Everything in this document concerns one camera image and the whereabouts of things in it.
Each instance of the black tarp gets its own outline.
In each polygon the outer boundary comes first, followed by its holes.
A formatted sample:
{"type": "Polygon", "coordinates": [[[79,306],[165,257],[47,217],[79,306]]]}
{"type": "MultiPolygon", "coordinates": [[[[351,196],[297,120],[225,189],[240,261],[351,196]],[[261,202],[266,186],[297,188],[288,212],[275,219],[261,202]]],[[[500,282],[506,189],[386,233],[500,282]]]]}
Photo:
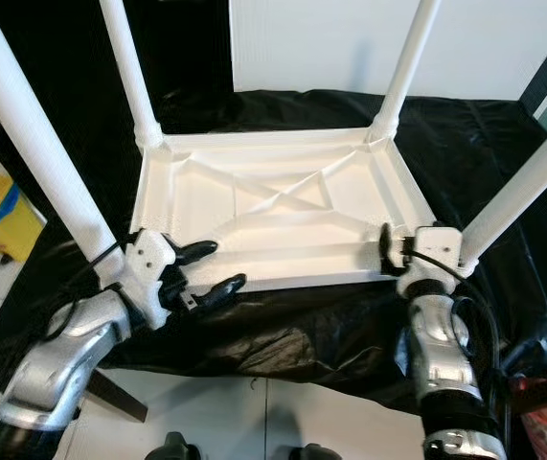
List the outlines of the black tarp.
{"type": "MultiPolygon", "coordinates": [[[[173,133],[364,127],[381,101],[337,91],[175,92],[157,113],[165,132],[173,133]]],[[[92,154],[81,158],[78,169],[121,236],[141,158],[130,128],[115,126],[112,118],[93,137],[92,154]]],[[[546,137],[520,103],[409,98],[396,142],[438,219],[462,228],[546,137]]],[[[0,369],[15,356],[34,312],[49,308],[45,299],[84,265],[52,217],[0,310],[0,369]]],[[[547,376],[547,191],[490,248],[472,279],[501,324],[508,374],[547,376]]],[[[83,296],[95,291],[93,276],[79,288],[83,296]]],[[[479,323],[467,320],[483,351],[479,323]]],[[[311,381],[413,411],[407,322],[392,282],[247,293],[207,316],[141,333],[103,365],[311,381]]]]}

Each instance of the black stand leg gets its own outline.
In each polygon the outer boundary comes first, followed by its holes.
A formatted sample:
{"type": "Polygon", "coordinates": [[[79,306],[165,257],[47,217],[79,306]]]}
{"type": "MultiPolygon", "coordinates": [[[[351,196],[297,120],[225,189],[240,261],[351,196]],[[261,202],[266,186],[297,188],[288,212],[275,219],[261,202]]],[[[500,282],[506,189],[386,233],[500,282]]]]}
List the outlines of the black stand leg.
{"type": "Polygon", "coordinates": [[[146,420],[148,407],[130,396],[125,390],[105,377],[98,370],[95,370],[92,373],[87,391],[137,419],[139,422],[144,422],[146,420]]]}

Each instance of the tiled floor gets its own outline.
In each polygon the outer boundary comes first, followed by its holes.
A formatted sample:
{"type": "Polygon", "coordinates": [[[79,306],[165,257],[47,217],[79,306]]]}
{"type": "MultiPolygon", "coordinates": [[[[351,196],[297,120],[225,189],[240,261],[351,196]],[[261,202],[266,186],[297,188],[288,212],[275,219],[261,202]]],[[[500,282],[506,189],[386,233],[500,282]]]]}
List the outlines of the tiled floor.
{"type": "MultiPolygon", "coordinates": [[[[0,268],[0,306],[20,267],[0,268]]],[[[291,448],[308,443],[346,460],[422,458],[419,418],[317,385],[104,373],[149,407],[148,419],[140,424],[87,398],[56,459],[141,460],[168,431],[181,431],[204,460],[285,460],[291,448]]]]}

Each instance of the white pipe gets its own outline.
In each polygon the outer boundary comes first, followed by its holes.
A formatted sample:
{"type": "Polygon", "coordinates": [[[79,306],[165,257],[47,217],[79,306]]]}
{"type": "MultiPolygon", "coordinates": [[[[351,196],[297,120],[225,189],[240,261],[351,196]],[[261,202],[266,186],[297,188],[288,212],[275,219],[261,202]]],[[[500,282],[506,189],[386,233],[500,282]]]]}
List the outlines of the white pipe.
{"type": "Polygon", "coordinates": [[[461,264],[469,275],[478,258],[547,188],[547,140],[465,228],[461,264]]]}
{"type": "MultiPolygon", "coordinates": [[[[116,240],[0,30],[0,123],[88,261],[116,240]]],[[[102,285],[124,266],[117,250],[95,267],[102,285]]]]}
{"type": "Polygon", "coordinates": [[[137,146],[140,148],[159,146],[163,141],[162,129],[151,109],[148,89],[130,33],[123,0],[101,0],[101,9],[135,122],[137,146]]]}
{"type": "Polygon", "coordinates": [[[381,109],[369,128],[367,142],[372,143],[388,137],[394,138],[397,135],[400,109],[418,68],[424,45],[435,22],[440,4],[441,0],[421,0],[418,5],[409,34],[405,38],[405,44],[400,52],[395,75],[392,77],[381,109]]]}

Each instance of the yellow container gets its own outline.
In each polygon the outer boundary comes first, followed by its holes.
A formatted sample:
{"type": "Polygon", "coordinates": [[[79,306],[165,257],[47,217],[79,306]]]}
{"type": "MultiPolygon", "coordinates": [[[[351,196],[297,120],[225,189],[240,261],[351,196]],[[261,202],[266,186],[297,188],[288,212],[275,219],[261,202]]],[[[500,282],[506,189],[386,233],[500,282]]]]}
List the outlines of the yellow container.
{"type": "Polygon", "coordinates": [[[28,259],[43,224],[10,177],[0,175],[0,252],[28,259]]]}

